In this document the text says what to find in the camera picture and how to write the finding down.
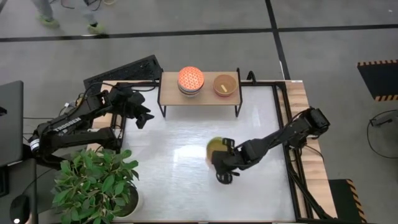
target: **pant leg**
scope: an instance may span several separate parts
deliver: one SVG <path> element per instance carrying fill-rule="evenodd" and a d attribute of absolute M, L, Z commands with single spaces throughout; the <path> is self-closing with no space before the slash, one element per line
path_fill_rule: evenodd
<path fill-rule="evenodd" d="M 44 19 L 53 19 L 53 12 L 49 0 L 32 0 L 32 2 L 39 13 L 44 16 Z"/>
<path fill-rule="evenodd" d="M 75 8 L 78 9 L 89 24 L 96 24 L 97 20 L 94 18 L 93 11 L 87 6 L 84 0 L 75 0 Z"/>

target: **computer mouse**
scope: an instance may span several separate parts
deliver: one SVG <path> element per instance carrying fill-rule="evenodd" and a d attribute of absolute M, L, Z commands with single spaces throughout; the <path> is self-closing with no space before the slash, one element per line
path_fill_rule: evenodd
<path fill-rule="evenodd" d="M 15 224 L 25 224 L 29 219 L 30 206 L 29 197 L 20 195 L 11 202 L 10 219 Z"/>

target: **wooden shelf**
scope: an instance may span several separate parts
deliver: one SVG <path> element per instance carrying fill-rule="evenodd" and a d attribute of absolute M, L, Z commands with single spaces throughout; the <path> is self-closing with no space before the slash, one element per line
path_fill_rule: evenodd
<path fill-rule="evenodd" d="M 226 74 L 235 78 L 238 85 L 237 72 L 203 72 L 205 84 L 199 94 L 189 98 L 183 95 L 178 89 L 178 72 L 164 72 L 160 80 L 159 104 L 161 106 L 180 105 L 240 105 L 240 88 L 227 97 L 218 96 L 213 89 L 213 81 L 218 75 Z"/>

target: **black floor line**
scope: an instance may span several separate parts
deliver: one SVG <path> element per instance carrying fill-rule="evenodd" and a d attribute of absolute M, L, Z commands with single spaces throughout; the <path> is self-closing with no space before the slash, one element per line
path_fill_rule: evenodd
<path fill-rule="evenodd" d="M 8 0 L 2 0 L 2 1 L 0 2 L 0 13 L 1 13 L 2 9 L 4 9 L 4 6 L 6 5 L 7 1 L 8 1 Z"/>
<path fill-rule="evenodd" d="M 272 32 L 271 28 L 251 29 L 217 29 L 217 30 L 187 30 L 170 32 L 141 32 L 130 34 L 109 35 L 68 35 L 58 37 L 6 37 L 0 38 L 0 42 L 28 42 L 28 41 L 51 41 L 51 40 L 90 40 L 90 39 L 119 39 L 132 37 L 175 37 L 184 35 L 214 35 L 214 34 L 258 34 Z"/>
<path fill-rule="evenodd" d="M 325 26 L 325 27 L 286 27 L 278 28 L 279 32 L 311 32 L 311 31 L 344 31 L 344 30 L 372 30 L 397 29 L 398 24 L 358 25 L 358 26 Z"/>
<path fill-rule="evenodd" d="M 282 42 L 280 41 L 280 36 L 278 32 L 278 26 L 276 24 L 274 10 L 272 9 L 271 0 L 265 0 L 267 5 L 267 11 L 269 16 L 269 21 L 271 23 L 272 34 L 274 35 L 276 50 L 278 52 L 280 66 L 282 67 L 282 73 L 285 80 L 290 80 L 289 69 L 287 68 L 287 62 L 285 58 L 284 49 Z"/>

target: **person's foot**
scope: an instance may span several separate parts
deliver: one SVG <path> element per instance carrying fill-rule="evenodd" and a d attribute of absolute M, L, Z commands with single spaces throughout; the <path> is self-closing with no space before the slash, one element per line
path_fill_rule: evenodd
<path fill-rule="evenodd" d="M 101 24 L 88 25 L 87 30 L 91 34 L 105 34 L 105 28 Z"/>
<path fill-rule="evenodd" d="M 43 15 L 39 15 L 37 19 L 40 21 L 40 23 L 48 28 L 51 29 L 56 29 L 60 27 L 60 23 L 56 19 L 46 19 Z"/>

